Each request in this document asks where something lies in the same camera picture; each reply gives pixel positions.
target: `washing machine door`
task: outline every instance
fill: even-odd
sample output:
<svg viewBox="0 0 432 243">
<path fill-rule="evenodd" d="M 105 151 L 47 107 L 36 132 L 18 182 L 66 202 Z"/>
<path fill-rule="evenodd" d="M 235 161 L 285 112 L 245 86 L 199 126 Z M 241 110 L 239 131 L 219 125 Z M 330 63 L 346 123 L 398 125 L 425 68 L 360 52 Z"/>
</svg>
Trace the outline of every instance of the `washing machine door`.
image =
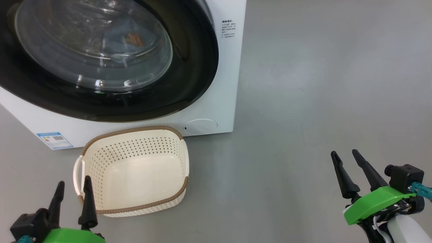
<svg viewBox="0 0 432 243">
<path fill-rule="evenodd" d="M 217 70 L 202 0 L 3 0 L 0 9 L 0 85 L 63 115 L 168 115 L 196 101 Z"/>
</svg>

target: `white plastic basket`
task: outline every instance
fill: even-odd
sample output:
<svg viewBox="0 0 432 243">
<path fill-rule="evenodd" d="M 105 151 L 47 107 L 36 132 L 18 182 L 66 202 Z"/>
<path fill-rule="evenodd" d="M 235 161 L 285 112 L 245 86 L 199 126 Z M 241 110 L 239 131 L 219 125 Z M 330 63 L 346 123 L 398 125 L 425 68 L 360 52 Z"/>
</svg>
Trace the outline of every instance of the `white plastic basket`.
<svg viewBox="0 0 432 243">
<path fill-rule="evenodd" d="M 168 209 L 186 193 L 187 146 L 177 130 L 165 126 L 101 135 L 84 147 L 75 162 L 73 183 L 81 203 L 85 176 L 92 178 L 98 214 L 127 217 Z"/>
</svg>

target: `gray floor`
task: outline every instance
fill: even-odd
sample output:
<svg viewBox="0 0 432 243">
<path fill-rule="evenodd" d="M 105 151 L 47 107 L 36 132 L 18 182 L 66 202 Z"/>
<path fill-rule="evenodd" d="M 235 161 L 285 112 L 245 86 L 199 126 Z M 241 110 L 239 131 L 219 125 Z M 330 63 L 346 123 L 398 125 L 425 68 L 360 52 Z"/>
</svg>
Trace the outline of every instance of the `gray floor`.
<svg viewBox="0 0 432 243">
<path fill-rule="evenodd" d="M 108 242 L 367 242 L 347 226 L 330 152 L 369 189 L 350 151 L 379 172 L 411 163 L 432 185 L 432 2 L 249 0 L 235 131 L 190 137 L 177 207 L 101 216 Z M 67 182 L 61 225 L 78 227 L 80 149 L 51 151 L 0 107 L 0 238 Z M 432 235 L 432 205 L 414 218 Z"/>
</svg>

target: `basket bottom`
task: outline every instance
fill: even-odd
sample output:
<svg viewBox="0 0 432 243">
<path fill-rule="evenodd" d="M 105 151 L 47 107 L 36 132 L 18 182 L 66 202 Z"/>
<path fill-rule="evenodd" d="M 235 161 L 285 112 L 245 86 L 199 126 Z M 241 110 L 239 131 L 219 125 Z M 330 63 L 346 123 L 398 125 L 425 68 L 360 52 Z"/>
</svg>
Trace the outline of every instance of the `basket bottom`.
<svg viewBox="0 0 432 243">
<path fill-rule="evenodd" d="M 131 158 L 112 166 L 105 174 L 102 204 L 105 210 L 167 199 L 175 195 L 184 182 L 180 161 L 167 156 Z"/>
</svg>

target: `white washing machine body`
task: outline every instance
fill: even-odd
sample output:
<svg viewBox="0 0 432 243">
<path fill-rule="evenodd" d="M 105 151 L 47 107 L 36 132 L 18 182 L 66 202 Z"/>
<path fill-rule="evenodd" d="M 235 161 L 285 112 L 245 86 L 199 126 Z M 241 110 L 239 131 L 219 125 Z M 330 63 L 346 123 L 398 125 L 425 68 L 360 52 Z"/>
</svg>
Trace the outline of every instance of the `white washing machine body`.
<svg viewBox="0 0 432 243">
<path fill-rule="evenodd" d="M 100 122 L 58 114 L 0 88 L 0 103 L 51 149 L 83 147 L 96 136 L 128 128 L 166 125 L 183 136 L 232 132 L 246 0 L 207 0 L 219 64 L 207 91 L 188 107 L 145 121 Z"/>
</svg>

